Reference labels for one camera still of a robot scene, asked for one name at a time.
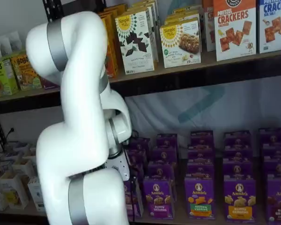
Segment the purple annie's box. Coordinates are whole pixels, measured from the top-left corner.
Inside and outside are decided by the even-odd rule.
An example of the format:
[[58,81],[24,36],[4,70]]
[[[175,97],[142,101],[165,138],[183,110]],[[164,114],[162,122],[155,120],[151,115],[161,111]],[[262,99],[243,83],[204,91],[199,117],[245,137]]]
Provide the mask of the purple annie's box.
[[215,219],[213,180],[186,176],[184,183],[189,218]]
[[281,224],[281,177],[268,177],[266,193],[266,219],[268,224]]
[[256,182],[250,175],[242,178],[224,175],[225,216],[228,222],[255,223]]
[[281,127],[280,128],[260,128],[259,143],[274,143],[281,142]]
[[240,130],[224,133],[224,143],[227,145],[250,145],[251,134],[248,130]]
[[214,165],[213,163],[195,163],[189,160],[186,173],[189,177],[214,178]]
[[150,216],[156,219],[174,219],[175,209],[169,179],[144,179],[144,191]]
[[214,148],[214,132],[212,130],[192,131],[191,146],[208,145]]

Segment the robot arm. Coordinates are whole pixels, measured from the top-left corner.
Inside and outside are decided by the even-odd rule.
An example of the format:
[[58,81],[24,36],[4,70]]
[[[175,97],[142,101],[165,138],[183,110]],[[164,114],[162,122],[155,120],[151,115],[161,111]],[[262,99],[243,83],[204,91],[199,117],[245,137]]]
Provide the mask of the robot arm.
[[[119,173],[103,169],[80,175],[104,164],[110,149],[131,135],[127,106],[105,73],[107,35],[101,19],[82,12],[40,25],[29,32],[26,48],[36,72],[61,83],[65,121],[45,129],[37,142],[50,224],[127,225]],[[108,109],[120,114],[106,120],[103,110]]]

